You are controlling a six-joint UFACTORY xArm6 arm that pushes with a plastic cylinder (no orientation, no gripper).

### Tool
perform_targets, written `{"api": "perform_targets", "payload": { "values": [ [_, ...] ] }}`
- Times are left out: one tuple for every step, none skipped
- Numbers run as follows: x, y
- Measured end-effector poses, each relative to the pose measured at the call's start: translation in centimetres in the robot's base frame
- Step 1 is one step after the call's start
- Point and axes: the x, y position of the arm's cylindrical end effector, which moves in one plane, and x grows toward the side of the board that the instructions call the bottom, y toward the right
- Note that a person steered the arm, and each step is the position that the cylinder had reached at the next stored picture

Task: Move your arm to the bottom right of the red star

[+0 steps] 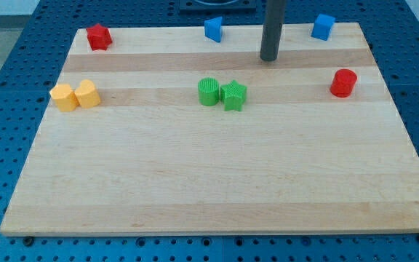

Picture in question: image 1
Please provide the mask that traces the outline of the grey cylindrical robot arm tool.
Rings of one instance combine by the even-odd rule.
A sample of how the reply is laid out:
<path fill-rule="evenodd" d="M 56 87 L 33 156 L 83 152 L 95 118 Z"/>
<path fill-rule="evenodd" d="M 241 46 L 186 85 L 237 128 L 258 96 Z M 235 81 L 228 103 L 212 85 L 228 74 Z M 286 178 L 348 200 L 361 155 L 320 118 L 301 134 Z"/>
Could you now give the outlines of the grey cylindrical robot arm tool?
<path fill-rule="evenodd" d="M 284 25 L 287 0 L 268 0 L 260 46 L 260 59 L 273 62 L 279 53 L 279 43 Z"/>

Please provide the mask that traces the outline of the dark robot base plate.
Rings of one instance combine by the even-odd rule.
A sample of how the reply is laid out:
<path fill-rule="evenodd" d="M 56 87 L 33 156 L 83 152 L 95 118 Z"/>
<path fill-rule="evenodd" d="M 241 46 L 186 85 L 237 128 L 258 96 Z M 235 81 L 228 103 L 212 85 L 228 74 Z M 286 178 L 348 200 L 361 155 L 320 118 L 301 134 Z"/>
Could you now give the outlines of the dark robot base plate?
<path fill-rule="evenodd" d="M 256 0 L 178 0 L 179 12 L 200 11 L 253 11 L 256 10 Z"/>

